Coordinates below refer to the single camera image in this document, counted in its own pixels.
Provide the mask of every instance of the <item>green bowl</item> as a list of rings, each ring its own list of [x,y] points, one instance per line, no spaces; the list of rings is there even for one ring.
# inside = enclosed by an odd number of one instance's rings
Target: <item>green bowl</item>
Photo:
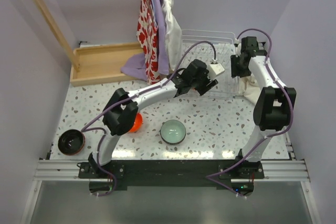
[[[180,121],[169,120],[162,125],[160,135],[162,140],[167,144],[176,145],[184,140],[186,129]]]

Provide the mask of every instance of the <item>orange bowl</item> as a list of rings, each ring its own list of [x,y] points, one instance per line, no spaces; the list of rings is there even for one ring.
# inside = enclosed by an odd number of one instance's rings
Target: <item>orange bowl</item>
[[[142,125],[142,115],[140,113],[138,113],[135,117],[134,125],[130,129],[130,132],[138,131],[138,129],[140,129],[141,125]]]

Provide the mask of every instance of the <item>black bowl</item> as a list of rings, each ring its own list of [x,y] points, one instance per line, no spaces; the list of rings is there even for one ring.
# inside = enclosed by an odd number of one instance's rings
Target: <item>black bowl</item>
[[[75,155],[79,153],[85,145],[85,137],[78,130],[68,130],[64,132],[58,140],[58,149],[64,155]]]

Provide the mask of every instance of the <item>gray floor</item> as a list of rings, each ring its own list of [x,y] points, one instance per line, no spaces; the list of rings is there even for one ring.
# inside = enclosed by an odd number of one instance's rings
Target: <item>gray floor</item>
[[[311,223],[300,183],[259,183],[248,200],[215,188],[130,187],[90,196],[87,182],[44,182],[32,224]]]

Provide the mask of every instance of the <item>white dish rack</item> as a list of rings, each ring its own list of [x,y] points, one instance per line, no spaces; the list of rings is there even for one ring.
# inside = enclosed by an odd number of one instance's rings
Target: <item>white dish rack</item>
[[[230,57],[235,54],[234,43],[236,41],[235,34],[224,31],[204,31],[204,30],[182,30],[182,55],[188,50],[188,48],[201,40],[208,40],[215,46],[217,53],[218,63],[221,63],[225,68],[225,72],[220,75],[218,85],[206,92],[202,98],[216,98],[216,99],[228,99],[235,96],[238,93],[238,78],[231,77],[231,64]],[[209,44],[202,43],[194,47],[185,57],[182,62],[182,68],[188,66],[194,59],[202,60],[209,64],[213,58],[214,52]],[[192,90],[186,95],[188,97],[200,98],[200,95]]]

